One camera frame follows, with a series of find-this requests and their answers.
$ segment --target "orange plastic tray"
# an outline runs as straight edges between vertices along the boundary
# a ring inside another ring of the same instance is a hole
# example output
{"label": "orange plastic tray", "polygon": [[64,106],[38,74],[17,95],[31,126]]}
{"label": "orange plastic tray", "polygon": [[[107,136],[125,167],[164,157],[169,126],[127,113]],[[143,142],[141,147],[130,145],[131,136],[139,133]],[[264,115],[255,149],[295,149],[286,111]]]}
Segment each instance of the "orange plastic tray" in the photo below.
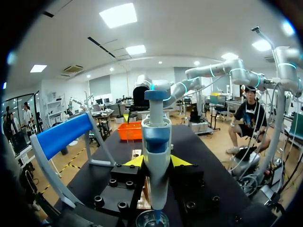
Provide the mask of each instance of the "orange plastic tray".
{"label": "orange plastic tray", "polygon": [[122,123],[118,133],[122,140],[142,140],[141,122]]}

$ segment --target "yellow triangle marker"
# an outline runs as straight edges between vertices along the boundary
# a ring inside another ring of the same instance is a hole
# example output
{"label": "yellow triangle marker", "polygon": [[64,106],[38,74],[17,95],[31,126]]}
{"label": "yellow triangle marker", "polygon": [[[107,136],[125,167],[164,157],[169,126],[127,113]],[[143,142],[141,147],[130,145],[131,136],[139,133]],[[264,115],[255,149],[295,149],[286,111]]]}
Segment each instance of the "yellow triangle marker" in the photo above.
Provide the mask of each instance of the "yellow triangle marker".
{"label": "yellow triangle marker", "polygon": [[129,162],[126,162],[125,164],[123,164],[123,166],[134,165],[134,166],[141,167],[142,161],[143,161],[143,155],[140,155],[139,157],[136,157],[135,159],[133,159]]}
{"label": "yellow triangle marker", "polygon": [[185,165],[185,166],[191,166],[192,165],[189,162],[184,161],[183,159],[178,158],[174,155],[170,155],[170,158],[171,158],[171,161],[172,161],[172,164],[173,164],[174,167],[180,166],[180,165]]}
{"label": "yellow triangle marker", "polygon": [[128,120],[128,113],[123,114],[123,117],[124,117],[125,121],[127,122],[127,120]]}

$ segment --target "pipette tip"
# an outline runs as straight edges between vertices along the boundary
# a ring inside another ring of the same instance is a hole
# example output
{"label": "pipette tip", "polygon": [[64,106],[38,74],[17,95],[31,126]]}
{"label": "pipette tip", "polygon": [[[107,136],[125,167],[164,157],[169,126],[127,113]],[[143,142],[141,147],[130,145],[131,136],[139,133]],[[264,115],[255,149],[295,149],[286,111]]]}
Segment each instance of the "pipette tip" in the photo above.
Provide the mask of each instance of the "pipette tip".
{"label": "pipette tip", "polygon": [[161,217],[161,210],[155,210],[156,223],[159,224]]}

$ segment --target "sneaker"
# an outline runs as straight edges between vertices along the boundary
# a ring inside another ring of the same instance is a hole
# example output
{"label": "sneaker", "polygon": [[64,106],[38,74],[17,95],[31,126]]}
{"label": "sneaker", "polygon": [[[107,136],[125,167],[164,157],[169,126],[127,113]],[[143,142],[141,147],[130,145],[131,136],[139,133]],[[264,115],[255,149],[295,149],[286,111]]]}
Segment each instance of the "sneaker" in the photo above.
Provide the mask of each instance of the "sneaker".
{"label": "sneaker", "polygon": [[36,204],[36,202],[34,202],[33,204],[31,204],[31,207],[35,211],[40,211],[40,206],[38,204]]}
{"label": "sneaker", "polygon": [[226,153],[230,154],[230,155],[236,155],[239,151],[240,151],[239,147],[232,147],[232,148],[226,150]]}

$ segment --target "black t-shirt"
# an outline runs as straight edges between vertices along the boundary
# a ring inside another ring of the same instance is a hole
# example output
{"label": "black t-shirt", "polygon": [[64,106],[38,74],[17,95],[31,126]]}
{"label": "black t-shirt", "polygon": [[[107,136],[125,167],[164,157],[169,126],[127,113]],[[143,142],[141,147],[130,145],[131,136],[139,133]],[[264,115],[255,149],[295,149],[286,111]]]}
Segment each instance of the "black t-shirt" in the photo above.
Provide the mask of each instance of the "black t-shirt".
{"label": "black t-shirt", "polygon": [[[256,125],[256,121],[257,121],[259,105],[260,105],[259,102],[255,102],[255,104],[253,104],[253,105],[248,104],[247,101],[242,103],[235,114],[236,120],[240,120],[242,118],[244,124],[247,127],[254,129],[255,125]],[[254,111],[256,109],[256,111],[253,114],[253,113],[246,112],[246,109],[251,110],[251,111]],[[264,117],[264,121],[262,123],[264,114],[265,114],[265,110],[264,110],[263,106],[261,105],[256,130],[259,130],[261,128],[261,126],[267,126],[266,116]]]}

